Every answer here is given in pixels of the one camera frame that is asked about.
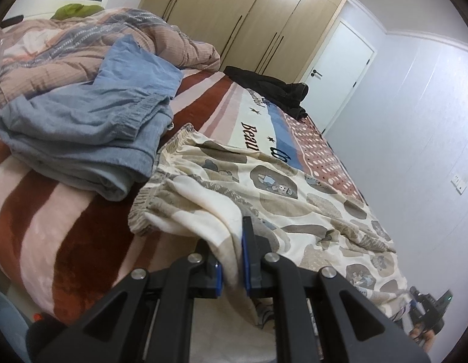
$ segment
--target polka dot fabric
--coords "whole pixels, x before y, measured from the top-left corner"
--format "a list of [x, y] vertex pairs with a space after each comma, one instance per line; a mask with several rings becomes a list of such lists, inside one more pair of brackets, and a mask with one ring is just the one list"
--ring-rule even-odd
[[339, 158], [333, 153], [328, 142], [321, 136], [309, 117], [296, 121], [286, 115], [286, 122], [303, 151], [306, 170], [318, 180], [330, 184], [346, 195], [364, 202], [354, 182], [348, 176]]

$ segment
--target electrical outlet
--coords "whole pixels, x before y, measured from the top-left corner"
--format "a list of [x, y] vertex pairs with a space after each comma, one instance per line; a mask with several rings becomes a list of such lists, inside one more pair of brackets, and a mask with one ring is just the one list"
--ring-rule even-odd
[[459, 194], [462, 195], [462, 193], [467, 187], [466, 182], [459, 175], [455, 175], [452, 178], [451, 182], [454, 184], [457, 192], [459, 192]]

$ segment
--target triangular cutout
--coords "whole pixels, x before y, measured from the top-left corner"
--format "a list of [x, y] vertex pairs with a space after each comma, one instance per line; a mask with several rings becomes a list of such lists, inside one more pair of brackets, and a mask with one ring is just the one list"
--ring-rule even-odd
[[340, 292], [353, 331], [358, 341], [365, 341], [385, 331], [383, 325], [368, 312], [348, 291]]
[[128, 294], [126, 292], [117, 295], [103, 310], [91, 319], [84, 327], [84, 332], [99, 341], [109, 341], [127, 297]]

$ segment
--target door handle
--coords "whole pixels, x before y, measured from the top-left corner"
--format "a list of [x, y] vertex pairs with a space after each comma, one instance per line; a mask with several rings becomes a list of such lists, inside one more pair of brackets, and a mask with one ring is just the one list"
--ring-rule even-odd
[[269, 59], [269, 61], [267, 62], [266, 66], [265, 66], [264, 69], [262, 70], [262, 74], [261, 74], [261, 75], [264, 75], [264, 71], [266, 71], [267, 66], [269, 65], [269, 63], [270, 63], [271, 60], [273, 59], [274, 55], [276, 54], [277, 49], [278, 49], [279, 46], [281, 45], [281, 42], [283, 42], [283, 39], [284, 39], [284, 35], [281, 37], [281, 41], [279, 41], [279, 43], [277, 44], [277, 47], [276, 47], [276, 49], [274, 50], [274, 53], [271, 54], [271, 58]]
[[234, 31], [235, 31], [235, 29], [237, 28], [237, 25], [239, 24], [239, 22], [241, 21], [241, 19], [242, 19], [242, 15], [240, 16], [240, 18], [238, 19], [238, 21], [237, 21], [237, 23], [235, 24], [234, 28], [232, 29], [231, 35], [229, 35], [229, 38], [227, 39], [227, 42], [226, 42], [224, 48], [222, 49], [222, 53], [221, 53], [220, 55], [223, 55], [223, 54], [224, 54], [224, 52], [225, 52], [225, 50], [226, 50], [226, 48], [227, 48], [227, 45], [229, 45], [229, 41], [231, 40], [232, 35], [234, 34]]
[[323, 76], [317, 70], [313, 70], [313, 72], [311, 72], [311, 76], [315, 76], [315, 74], [318, 74], [319, 76]]
[[264, 54], [262, 55], [261, 60], [260, 60], [259, 63], [257, 64], [257, 67], [256, 67], [256, 69], [254, 70], [254, 72], [257, 72], [257, 68], [259, 68], [259, 65], [261, 64], [262, 60], [264, 60], [264, 56], [266, 56], [266, 53], [267, 53], [267, 51], [269, 50], [269, 48], [271, 47], [271, 44], [273, 43], [274, 38], [276, 38], [276, 35], [277, 35], [277, 33], [274, 34], [273, 39], [271, 40], [271, 42], [269, 43], [269, 45], [268, 45], [266, 51], [265, 51]]
[[162, 19], [165, 19], [165, 15], [167, 14], [167, 11], [169, 9], [170, 4], [172, 3], [172, 0], [169, 0], [169, 3], [167, 4], [167, 7], [165, 8], [165, 11], [163, 12]]
[[178, 1], [178, 0], [175, 0], [175, 2], [173, 3], [172, 9], [170, 10], [170, 13], [169, 13], [169, 16], [167, 17], [167, 19], [165, 19], [166, 22], [169, 21], [170, 15], [172, 15], [172, 12], [173, 12], [173, 10], [175, 9], [175, 5], [177, 4], [177, 1]]

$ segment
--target ceiling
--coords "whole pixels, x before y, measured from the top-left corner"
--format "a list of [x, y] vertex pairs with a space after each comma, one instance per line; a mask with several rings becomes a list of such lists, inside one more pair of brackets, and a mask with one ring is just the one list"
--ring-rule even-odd
[[468, 43], [468, 28], [449, 0], [359, 0], [387, 30], [422, 31]]

